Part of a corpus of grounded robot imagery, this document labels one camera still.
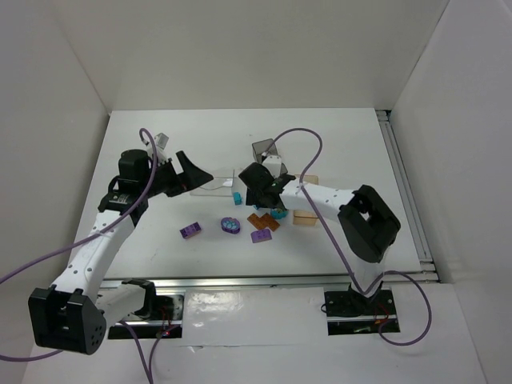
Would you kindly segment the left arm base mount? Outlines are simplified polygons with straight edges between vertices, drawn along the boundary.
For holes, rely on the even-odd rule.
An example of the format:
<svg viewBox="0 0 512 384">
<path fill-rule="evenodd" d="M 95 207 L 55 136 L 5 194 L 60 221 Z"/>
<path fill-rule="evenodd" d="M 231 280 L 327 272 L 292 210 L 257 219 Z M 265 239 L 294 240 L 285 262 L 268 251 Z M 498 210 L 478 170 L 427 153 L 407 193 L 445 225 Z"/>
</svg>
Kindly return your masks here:
<svg viewBox="0 0 512 384">
<path fill-rule="evenodd" d="M 109 340 L 132 339 L 124 327 L 127 324 L 140 339 L 173 339 L 182 337 L 182 318 L 185 296 L 160 294 L 151 299 L 150 311 L 137 310 L 135 304 L 143 304 L 140 294 L 105 294 L 98 306 L 104 311 L 110 325 L 106 337 Z"/>
</svg>

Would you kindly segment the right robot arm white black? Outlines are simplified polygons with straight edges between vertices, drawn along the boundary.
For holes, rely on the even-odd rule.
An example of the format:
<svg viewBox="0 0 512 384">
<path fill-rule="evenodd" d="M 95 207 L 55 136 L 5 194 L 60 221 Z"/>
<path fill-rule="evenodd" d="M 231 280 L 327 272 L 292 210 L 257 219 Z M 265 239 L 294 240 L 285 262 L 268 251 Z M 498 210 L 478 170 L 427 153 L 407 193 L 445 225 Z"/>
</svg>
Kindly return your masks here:
<svg viewBox="0 0 512 384">
<path fill-rule="evenodd" d="M 313 212 L 322 224 L 351 279 L 351 289 L 373 297 L 382 285 L 384 262 L 401 223 L 375 188 L 334 189 L 304 180 L 277 177 L 252 163 L 239 174 L 247 197 L 263 208 Z"/>
</svg>

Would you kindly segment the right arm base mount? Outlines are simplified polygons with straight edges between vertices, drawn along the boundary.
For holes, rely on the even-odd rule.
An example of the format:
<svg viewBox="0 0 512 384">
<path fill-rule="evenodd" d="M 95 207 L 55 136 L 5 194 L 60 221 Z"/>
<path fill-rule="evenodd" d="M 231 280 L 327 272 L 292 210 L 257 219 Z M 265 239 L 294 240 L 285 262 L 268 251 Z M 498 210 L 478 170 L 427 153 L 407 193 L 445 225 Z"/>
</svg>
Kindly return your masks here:
<svg viewBox="0 0 512 384">
<path fill-rule="evenodd" d="M 374 298 L 360 297 L 350 289 L 326 291 L 320 310 L 326 315 L 329 336 L 399 333 L 394 296 L 380 290 Z"/>
</svg>

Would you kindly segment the teal rounded printed lego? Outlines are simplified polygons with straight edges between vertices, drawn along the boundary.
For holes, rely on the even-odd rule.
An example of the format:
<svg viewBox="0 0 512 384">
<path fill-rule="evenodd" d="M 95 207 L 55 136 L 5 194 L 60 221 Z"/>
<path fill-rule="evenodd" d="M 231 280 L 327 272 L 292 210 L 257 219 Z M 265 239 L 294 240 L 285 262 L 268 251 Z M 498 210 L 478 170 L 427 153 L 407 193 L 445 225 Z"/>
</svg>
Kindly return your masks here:
<svg viewBox="0 0 512 384">
<path fill-rule="evenodd" d="M 281 220 L 288 215 L 288 210 L 273 208 L 270 210 L 270 216 L 275 220 Z"/>
</svg>

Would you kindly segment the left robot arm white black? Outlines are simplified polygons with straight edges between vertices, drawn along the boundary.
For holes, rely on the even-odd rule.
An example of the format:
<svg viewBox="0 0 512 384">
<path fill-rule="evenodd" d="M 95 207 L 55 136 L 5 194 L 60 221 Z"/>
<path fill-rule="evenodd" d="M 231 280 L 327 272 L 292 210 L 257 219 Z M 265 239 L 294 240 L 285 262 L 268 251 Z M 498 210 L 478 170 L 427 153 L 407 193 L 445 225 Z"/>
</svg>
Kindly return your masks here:
<svg viewBox="0 0 512 384">
<path fill-rule="evenodd" d="M 30 295 L 28 307 L 37 346 L 91 355 L 109 328 L 129 314 L 149 318 L 157 300 L 152 282 L 130 278 L 113 292 L 100 286 L 122 244 L 147 210 L 149 198 L 178 196 L 211 182 L 179 151 L 177 173 L 170 160 L 151 161 L 144 150 L 126 150 L 98 207 L 92 240 L 80 245 L 68 267 L 46 289 Z"/>
</svg>

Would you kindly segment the small teal lego brick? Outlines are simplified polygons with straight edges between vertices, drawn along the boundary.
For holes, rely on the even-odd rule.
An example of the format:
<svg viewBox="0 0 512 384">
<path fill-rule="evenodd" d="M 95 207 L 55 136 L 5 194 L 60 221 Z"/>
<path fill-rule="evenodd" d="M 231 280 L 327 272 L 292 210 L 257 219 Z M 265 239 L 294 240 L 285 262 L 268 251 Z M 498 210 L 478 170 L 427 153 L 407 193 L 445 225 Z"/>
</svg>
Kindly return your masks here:
<svg viewBox="0 0 512 384">
<path fill-rule="evenodd" d="M 239 192 L 233 192 L 232 196 L 233 196 L 234 204 L 236 206 L 240 206 L 243 204 L 243 198 Z"/>
</svg>

